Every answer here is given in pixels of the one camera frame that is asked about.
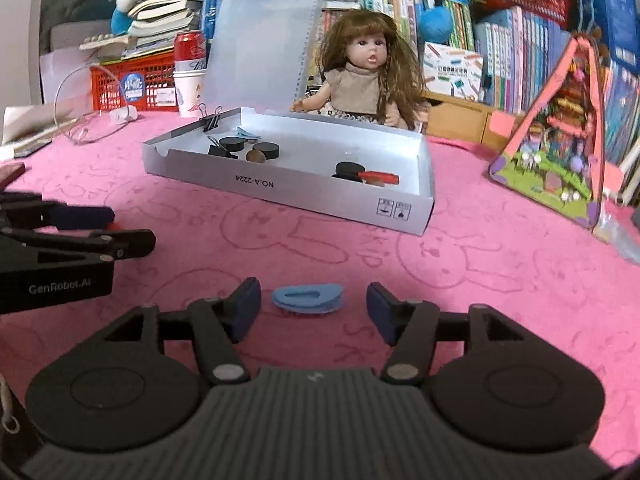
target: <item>doll's face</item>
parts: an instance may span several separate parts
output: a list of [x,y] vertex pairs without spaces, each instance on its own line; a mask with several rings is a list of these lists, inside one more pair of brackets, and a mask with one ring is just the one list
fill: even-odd
[[386,41],[383,34],[363,36],[347,46],[347,57],[360,68],[375,70],[386,63]]

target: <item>doll's head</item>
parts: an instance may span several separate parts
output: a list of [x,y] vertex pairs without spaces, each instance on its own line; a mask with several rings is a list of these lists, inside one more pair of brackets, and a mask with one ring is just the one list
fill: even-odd
[[377,70],[380,95],[376,115],[384,119],[386,104],[394,102],[409,128],[414,128],[416,105],[423,101],[422,72],[391,17],[371,10],[345,12],[324,38],[320,62],[324,72],[343,69],[348,62]]

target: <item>ribbed gray surface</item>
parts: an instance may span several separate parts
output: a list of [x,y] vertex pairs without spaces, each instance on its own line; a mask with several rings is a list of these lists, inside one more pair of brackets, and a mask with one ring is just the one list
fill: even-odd
[[184,427],[151,446],[104,456],[46,446],[24,467],[35,480],[593,480],[607,470],[587,447],[545,456],[482,448],[416,388],[384,384],[368,368],[268,367],[251,383],[212,389]]

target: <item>beige top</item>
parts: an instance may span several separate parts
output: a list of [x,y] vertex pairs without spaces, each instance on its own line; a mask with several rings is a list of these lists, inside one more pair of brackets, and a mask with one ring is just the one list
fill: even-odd
[[347,63],[342,70],[329,70],[324,78],[331,87],[331,104],[336,110],[352,114],[377,113],[377,70],[367,70]]

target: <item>white wall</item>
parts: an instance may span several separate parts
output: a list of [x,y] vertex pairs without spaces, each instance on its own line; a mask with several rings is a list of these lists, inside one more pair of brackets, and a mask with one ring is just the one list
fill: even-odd
[[0,108],[40,104],[41,0],[0,0]]

